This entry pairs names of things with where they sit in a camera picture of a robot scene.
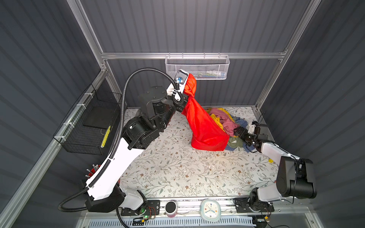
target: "white clock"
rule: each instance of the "white clock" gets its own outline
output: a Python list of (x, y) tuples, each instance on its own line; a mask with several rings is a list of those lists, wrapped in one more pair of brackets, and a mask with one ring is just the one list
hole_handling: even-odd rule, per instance
[(206, 221), (217, 222), (221, 213), (220, 205), (215, 200), (206, 199), (200, 205), (200, 215)]

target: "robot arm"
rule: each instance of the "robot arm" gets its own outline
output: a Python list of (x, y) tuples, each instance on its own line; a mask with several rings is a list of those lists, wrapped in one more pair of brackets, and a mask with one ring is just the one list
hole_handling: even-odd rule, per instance
[(237, 128), (235, 135), (248, 146), (254, 145), (258, 152), (268, 156), (279, 167), (276, 184), (254, 189), (256, 200), (270, 202), (289, 196), (297, 198), (316, 196), (313, 162), (290, 154), (275, 142), (269, 141), (266, 124), (253, 121), (248, 130)]
[[(179, 83), (179, 92), (183, 92), (188, 78), (188, 73), (180, 70), (175, 80)], [(141, 104), (136, 116), (129, 120), (123, 127), (122, 138), (113, 159), (108, 168), (89, 188), (89, 198), (86, 207), (90, 212), (108, 212), (118, 206), (137, 210), (140, 213), (146, 203), (141, 192), (124, 189), (117, 186), (120, 176), (124, 173), (132, 161), (139, 156), (144, 149), (168, 126), (176, 110), (182, 112), (187, 101), (187, 95), (183, 94), (183, 102), (180, 105), (173, 104), (172, 96), (180, 101), (178, 94), (173, 94), (174, 86), (169, 89), (162, 86), (153, 86), (146, 93), (141, 94), (138, 100)], [(103, 162), (97, 172), (86, 181), (88, 186), (105, 166), (108, 158)]]

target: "red cloth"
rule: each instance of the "red cloth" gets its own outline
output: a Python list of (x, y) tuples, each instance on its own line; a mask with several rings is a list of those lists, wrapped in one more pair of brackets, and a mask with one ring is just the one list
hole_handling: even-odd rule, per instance
[(196, 80), (189, 74), (185, 85), (184, 93), (189, 100), (182, 111), (188, 119), (189, 126), (193, 131), (191, 146), (198, 150), (223, 151), (227, 146), (229, 135), (227, 135), (209, 114), (195, 100)]

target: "pile of clothes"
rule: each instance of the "pile of clothes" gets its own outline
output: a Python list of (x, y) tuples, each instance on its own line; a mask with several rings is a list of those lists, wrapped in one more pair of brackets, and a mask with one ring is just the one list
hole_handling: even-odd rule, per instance
[(189, 100), (181, 114), (186, 116), (193, 132), (191, 146), (198, 150), (208, 151), (233, 151), (237, 147), (243, 147), (247, 152), (254, 147), (247, 147), (245, 143), (234, 136), (234, 129), (238, 126), (247, 126), (245, 120), (233, 118), (223, 108), (212, 108), (208, 112), (195, 100), (196, 79), (189, 74), (184, 94)]
[(247, 127), (247, 121), (239, 117), (232, 117), (223, 108), (212, 108), (208, 109), (207, 112), (219, 128), (230, 136), (225, 148), (226, 150), (234, 151), (237, 147), (240, 147), (244, 148), (247, 152), (251, 152), (255, 149), (253, 146), (248, 147), (241, 138), (234, 135), (234, 129), (237, 127)]

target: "white wire basket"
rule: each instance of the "white wire basket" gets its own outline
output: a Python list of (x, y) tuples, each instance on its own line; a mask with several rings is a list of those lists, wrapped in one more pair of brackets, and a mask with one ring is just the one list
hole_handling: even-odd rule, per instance
[(165, 58), (166, 73), (168, 75), (175, 77), (176, 72), (183, 69), (194, 75), (197, 80), (226, 79), (229, 63), (227, 55), (219, 55), (216, 58), (190, 58), (185, 56), (171, 58), (167, 55)]

